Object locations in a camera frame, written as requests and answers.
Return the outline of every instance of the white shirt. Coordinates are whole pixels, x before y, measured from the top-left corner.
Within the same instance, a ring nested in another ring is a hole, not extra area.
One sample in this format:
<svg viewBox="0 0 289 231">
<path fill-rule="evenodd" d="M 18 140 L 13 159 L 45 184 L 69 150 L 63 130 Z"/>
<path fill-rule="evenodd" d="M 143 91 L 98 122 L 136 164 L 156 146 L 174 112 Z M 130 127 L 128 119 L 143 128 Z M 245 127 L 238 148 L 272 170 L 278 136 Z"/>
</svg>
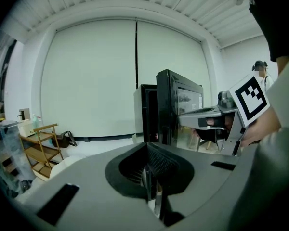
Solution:
<svg viewBox="0 0 289 231">
<path fill-rule="evenodd" d="M 262 79 L 262 81 L 260 81 L 262 90 L 264 90 L 264 92 L 268 91 L 269 88 L 273 85 L 274 81 L 272 80 L 272 77 L 267 75 L 265 78 Z"/>
</svg>

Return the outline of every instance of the wooden rack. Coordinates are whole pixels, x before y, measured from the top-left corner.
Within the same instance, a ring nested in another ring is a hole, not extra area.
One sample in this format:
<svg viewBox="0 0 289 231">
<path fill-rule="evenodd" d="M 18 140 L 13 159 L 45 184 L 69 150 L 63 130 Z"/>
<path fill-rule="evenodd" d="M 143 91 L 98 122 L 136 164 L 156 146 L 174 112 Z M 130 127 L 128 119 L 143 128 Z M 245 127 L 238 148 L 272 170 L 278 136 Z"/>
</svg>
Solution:
<svg viewBox="0 0 289 231">
<path fill-rule="evenodd" d="M 51 124 L 48 126 L 43 126 L 40 128 L 32 129 L 31 132 L 36 132 L 36 134 L 31 135 L 29 137 L 24 137 L 24 136 L 21 136 L 19 134 L 20 143 L 21 143 L 21 145 L 22 145 L 22 147 L 26 153 L 27 158 L 31 157 L 37 161 L 37 163 L 32 165 L 30 163 L 29 158 L 28 158 L 29 163 L 31 165 L 31 168 L 32 168 L 34 174 L 36 176 L 38 176 L 39 178 L 41 178 L 42 180 L 49 179 L 50 172 L 51 172 L 53 166 L 56 164 L 56 163 L 53 163 L 50 161 L 52 158 L 54 158 L 56 155 L 60 154 L 60 156 L 63 160 L 63 157 L 61 154 L 61 149 L 59 147 L 56 132 L 54 129 L 54 127 L 57 125 L 58 124 Z M 44 130 L 47 128 L 52 128 L 53 133 L 41 132 L 41 130 Z M 42 145 L 43 141 L 46 141 L 46 140 L 49 140 L 52 138 L 55 139 L 58 149 L 53 149 L 53 148 Z M 22 140 L 32 142 L 35 145 L 25 149 Z"/>
</svg>

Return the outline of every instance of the plastic bottle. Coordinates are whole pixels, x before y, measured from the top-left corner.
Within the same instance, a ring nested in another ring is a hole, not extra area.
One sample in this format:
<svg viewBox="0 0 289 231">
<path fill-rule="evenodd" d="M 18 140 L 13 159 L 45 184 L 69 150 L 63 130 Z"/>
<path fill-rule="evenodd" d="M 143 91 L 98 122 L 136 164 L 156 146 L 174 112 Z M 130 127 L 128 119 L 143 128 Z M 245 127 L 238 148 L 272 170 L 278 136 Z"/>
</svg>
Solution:
<svg viewBox="0 0 289 231">
<path fill-rule="evenodd" d="M 39 127 L 39 117 L 36 114 L 33 114 L 32 116 L 32 121 L 33 121 L 33 129 L 36 129 Z"/>
</svg>

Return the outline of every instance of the black vent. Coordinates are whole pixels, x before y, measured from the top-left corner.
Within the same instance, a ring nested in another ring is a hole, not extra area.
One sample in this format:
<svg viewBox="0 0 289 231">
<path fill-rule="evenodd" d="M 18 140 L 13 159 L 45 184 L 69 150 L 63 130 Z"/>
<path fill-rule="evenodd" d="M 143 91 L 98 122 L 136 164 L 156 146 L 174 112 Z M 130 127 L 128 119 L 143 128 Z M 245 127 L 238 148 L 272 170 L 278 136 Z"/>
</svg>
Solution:
<svg viewBox="0 0 289 231">
<path fill-rule="evenodd" d="M 158 149 L 148 148 L 148 165 L 159 183 L 165 182 L 178 170 L 179 165 Z"/>
<path fill-rule="evenodd" d="M 130 181 L 140 185 L 146 161 L 146 151 L 138 150 L 120 163 L 120 172 Z"/>
</svg>

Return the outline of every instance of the white box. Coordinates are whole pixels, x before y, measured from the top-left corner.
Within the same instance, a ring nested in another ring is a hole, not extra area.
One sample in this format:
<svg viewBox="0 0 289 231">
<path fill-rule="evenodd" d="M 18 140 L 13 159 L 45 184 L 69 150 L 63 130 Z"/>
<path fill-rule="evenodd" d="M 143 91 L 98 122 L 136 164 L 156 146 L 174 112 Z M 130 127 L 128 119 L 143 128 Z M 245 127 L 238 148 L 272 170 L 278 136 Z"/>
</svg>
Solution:
<svg viewBox="0 0 289 231">
<path fill-rule="evenodd" d="M 20 122 L 17 126 L 18 126 L 18 130 L 19 130 L 20 135 L 23 137 L 29 137 L 29 136 L 35 134 L 35 133 L 30 132 L 31 129 L 34 129 L 33 121 L 31 121 L 31 120 L 24 120 L 24 121 Z M 38 121 L 37 126 L 38 127 L 42 126 L 41 120 Z"/>
</svg>

